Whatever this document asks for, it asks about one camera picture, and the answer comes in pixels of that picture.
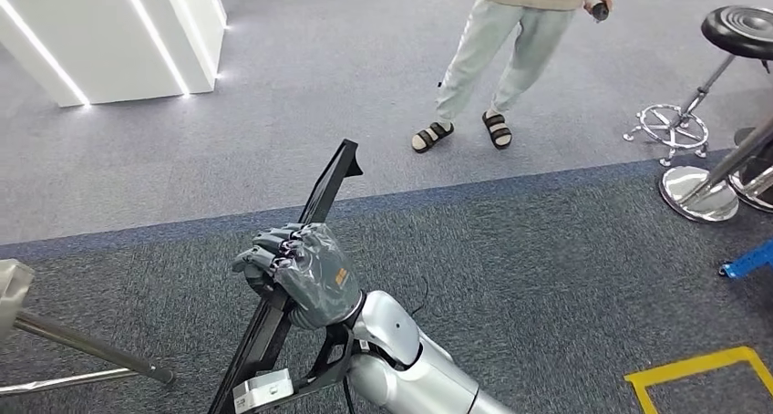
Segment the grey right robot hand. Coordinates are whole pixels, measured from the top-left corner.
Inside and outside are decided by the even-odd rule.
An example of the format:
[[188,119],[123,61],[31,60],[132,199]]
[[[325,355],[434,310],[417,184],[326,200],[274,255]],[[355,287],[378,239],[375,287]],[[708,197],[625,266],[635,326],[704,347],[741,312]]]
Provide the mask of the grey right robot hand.
[[294,301],[289,318],[307,330],[339,324],[363,292],[350,261],[325,223],[288,223],[253,238],[232,263],[261,296],[282,288]]

